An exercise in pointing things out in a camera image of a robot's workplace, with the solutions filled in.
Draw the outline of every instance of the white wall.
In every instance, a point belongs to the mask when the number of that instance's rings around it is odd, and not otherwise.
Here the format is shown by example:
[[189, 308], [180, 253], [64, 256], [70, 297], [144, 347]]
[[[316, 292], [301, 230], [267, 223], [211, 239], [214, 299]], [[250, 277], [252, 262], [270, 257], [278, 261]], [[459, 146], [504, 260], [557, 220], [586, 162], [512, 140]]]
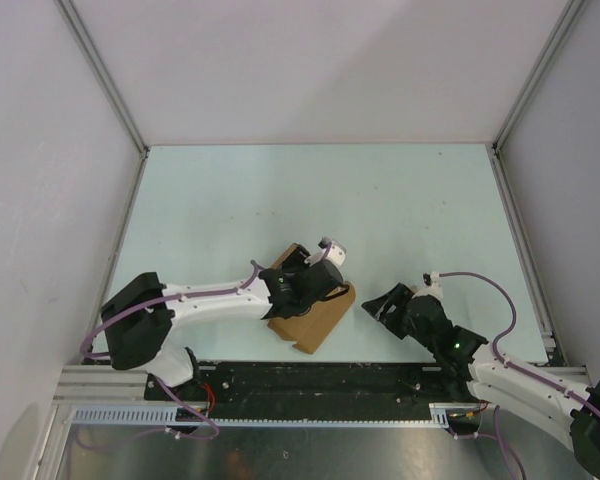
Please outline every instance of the white wall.
[[54, 3], [0, 0], [0, 478], [77, 352], [138, 161]]
[[566, 0], [76, 0], [145, 141], [489, 142]]
[[600, 0], [505, 148], [567, 353], [600, 378]]

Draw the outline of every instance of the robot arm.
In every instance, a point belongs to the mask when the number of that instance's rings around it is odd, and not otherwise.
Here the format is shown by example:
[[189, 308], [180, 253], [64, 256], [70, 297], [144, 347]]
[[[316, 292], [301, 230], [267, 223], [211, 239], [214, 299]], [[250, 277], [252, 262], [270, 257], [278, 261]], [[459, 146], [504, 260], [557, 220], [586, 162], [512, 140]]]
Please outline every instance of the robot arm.
[[439, 283], [428, 275], [425, 283], [418, 292], [399, 283], [362, 307], [394, 335], [413, 337], [433, 354], [454, 400], [480, 399], [528, 420], [600, 479], [600, 382], [590, 388], [500, 354], [484, 337], [453, 325]]
[[217, 320], [290, 318], [345, 294], [338, 270], [345, 249], [330, 239], [319, 245], [314, 255], [297, 246], [277, 269], [252, 262], [249, 278], [225, 284], [165, 285], [154, 272], [139, 275], [102, 307], [113, 368], [142, 368], [174, 387], [196, 374], [192, 352], [172, 340], [177, 330]]

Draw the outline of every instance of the cardboard box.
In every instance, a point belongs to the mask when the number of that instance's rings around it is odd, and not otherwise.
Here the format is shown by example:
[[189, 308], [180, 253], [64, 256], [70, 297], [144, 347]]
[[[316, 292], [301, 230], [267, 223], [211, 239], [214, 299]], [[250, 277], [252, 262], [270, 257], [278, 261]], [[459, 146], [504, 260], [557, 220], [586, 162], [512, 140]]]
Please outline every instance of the cardboard box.
[[[278, 268], [296, 247], [295, 243], [291, 245], [274, 262], [272, 268]], [[316, 302], [308, 313], [300, 317], [272, 318], [268, 323], [269, 328], [282, 340], [296, 342], [293, 347], [301, 352], [314, 353], [356, 299], [355, 288], [349, 282], [346, 283], [349, 291], [345, 295], [328, 302]]]

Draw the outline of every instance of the brown cardboard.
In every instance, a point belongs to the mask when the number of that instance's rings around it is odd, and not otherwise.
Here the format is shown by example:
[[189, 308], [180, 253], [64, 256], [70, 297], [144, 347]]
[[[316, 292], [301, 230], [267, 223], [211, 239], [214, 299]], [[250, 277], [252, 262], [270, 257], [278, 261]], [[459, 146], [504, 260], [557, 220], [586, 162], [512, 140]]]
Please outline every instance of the brown cardboard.
[[[296, 247], [295, 243], [291, 245], [274, 262], [272, 268], [278, 268]], [[349, 282], [347, 285], [349, 285], [349, 291], [345, 295], [328, 302], [317, 302], [308, 313], [300, 317], [272, 318], [268, 323], [269, 328], [276, 332], [282, 340], [295, 341], [294, 348], [301, 352], [314, 353], [356, 299], [355, 288]]]

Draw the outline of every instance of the white table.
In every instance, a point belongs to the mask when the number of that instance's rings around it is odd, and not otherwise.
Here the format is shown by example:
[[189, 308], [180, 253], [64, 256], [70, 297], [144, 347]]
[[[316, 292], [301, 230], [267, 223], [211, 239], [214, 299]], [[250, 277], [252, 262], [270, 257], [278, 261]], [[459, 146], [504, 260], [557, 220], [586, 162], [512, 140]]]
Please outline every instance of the white table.
[[[201, 360], [419, 362], [360, 308], [423, 272], [470, 270], [501, 283], [518, 308], [502, 342], [546, 361], [520, 263], [483, 145], [262, 145], [154, 147], [114, 272], [110, 295], [136, 275], [207, 284], [246, 277], [249, 260], [275, 260], [292, 242], [322, 236], [347, 248], [342, 268], [358, 298], [314, 355], [264, 321], [192, 327], [178, 340]], [[510, 322], [500, 294], [479, 280], [443, 280], [456, 323], [493, 338]], [[104, 349], [99, 338], [97, 349]]]

